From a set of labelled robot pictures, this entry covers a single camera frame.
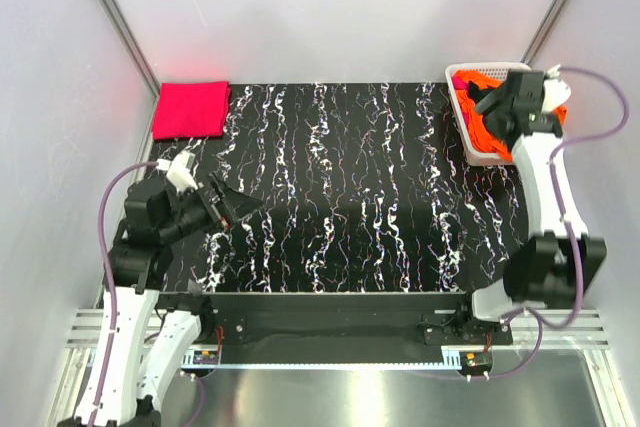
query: pile of clothes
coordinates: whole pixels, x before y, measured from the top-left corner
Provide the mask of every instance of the pile of clothes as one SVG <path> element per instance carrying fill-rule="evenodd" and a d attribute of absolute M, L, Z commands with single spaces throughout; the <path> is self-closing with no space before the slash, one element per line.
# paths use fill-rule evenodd
<path fill-rule="evenodd" d="M 502 84 L 502 81 L 475 70 L 459 70 L 451 80 L 473 147 L 478 152 L 495 153 L 504 160 L 513 162 L 507 146 L 487 131 L 482 122 L 482 115 L 475 110 L 476 103 L 484 98 L 488 91 Z M 557 107 L 553 113 L 558 116 L 561 124 L 564 123 L 567 116 L 567 108 L 564 105 Z"/>

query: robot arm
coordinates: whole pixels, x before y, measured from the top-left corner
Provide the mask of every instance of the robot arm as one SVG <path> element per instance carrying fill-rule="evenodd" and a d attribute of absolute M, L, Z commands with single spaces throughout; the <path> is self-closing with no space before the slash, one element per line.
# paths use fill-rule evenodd
<path fill-rule="evenodd" d="M 209 185 L 197 184 L 190 173 L 193 154 L 180 153 L 159 170 L 175 187 L 171 198 L 164 179 L 144 179 L 129 188 L 109 258 L 113 266 L 118 318 L 108 348 L 110 309 L 104 309 L 95 363 L 72 419 L 60 426 L 159 426 L 162 401 L 189 346 L 212 336 L 215 317 L 207 296 L 177 294 L 150 353 L 143 357 L 143 339 L 171 265 L 171 245 L 197 231 L 231 228 L 262 206 L 262 202 L 230 189 L 214 174 Z M 105 291 L 104 304 L 112 293 Z M 108 362 L 107 374 L 101 370 Z M 100 404 L 94 405 L 96 391 Z"/>
<path fill-rule="evenodd" d="M 564 217 L 550 171 L 551 155 L 562 143 L 562 128 L 552 110 L 567 100 L 568 92 L 557 71 L 511 71 L 500 88 L 477 104 L 487 129 L 505 141 L 513 155 L 524 187 L 529 236 L 509 259 L 503 279 L 473 293 L 473 319 L 499 323 L 502 315 L 524 303 L 550 308 L 573 304 L 575 261 L 565 219 L 578 239 L 585 290 L 604 260 L 604 241 L 589 237 L 573 201 L 562 152 L 553 162 Z"/>

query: red cloth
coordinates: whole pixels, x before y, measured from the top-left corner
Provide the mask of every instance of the red cloth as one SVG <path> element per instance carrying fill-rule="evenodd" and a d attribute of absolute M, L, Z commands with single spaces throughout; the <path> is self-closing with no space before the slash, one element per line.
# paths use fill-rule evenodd
<path fill-rule="evenodd" d="M 162 84 L 153 139 L 221 136 L 230 93 L 229 82 Z"/>

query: reflective metal surface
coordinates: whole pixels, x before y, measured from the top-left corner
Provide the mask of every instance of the reflective metal surface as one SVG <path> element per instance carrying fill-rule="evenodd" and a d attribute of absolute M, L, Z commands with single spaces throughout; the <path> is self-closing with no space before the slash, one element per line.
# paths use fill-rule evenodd
<path fill-rule="evenodd" d="M 521 361 L 515 352 L 496 352 L 494 359 L 500 371 Z M 397 371 L 219 370 L 204 379 L 204 408 L 191 425 L 604 425 L 579 352 L 543 351 L 523 372 L 504 380 L 467 383 L 424 375 Z M 197 384 L 176 378 L 163 405 L 163 427 L 183 425 L 198 401 Z"/>

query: metal corner post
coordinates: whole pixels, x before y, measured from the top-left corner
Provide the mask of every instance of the metal corner post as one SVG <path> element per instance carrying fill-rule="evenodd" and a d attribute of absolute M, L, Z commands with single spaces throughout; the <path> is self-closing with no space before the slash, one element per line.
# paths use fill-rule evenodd
<path fill-rule="evenodd" d="M 129 24 L 125 20 L 120 7 L 118 6 L 118 3 L 116 0 L 100 0 L 100 3 L 104 7 L 114 28 L 118 32 L 120 40 L 122 40 L 127 52 L 129 52 L 131 60 L 133 60 L 133 63 L 136 65 L 136 68 L 140 72 L 144 82 L 147 84 L 148 89 L 151 91 L 153 97 L 157 98 L 160 94 L 160 83 L 153 73 L 153 70 L 151 70 L 147 59 L 140 49 L 140 45 L 138 45 Z"/>
<path fill-rule="evenodd" d="M 553 2 L 551 2 L 549 10 L 547 10 L 547 13 L 542 19 L 542 22 L 533 36 L 529 47 L 527 47 L 527 50 L 522 57 L 523 63 L 530 65 L 536 59 L 568 1 L 569 0 L 553 0 Z"/>

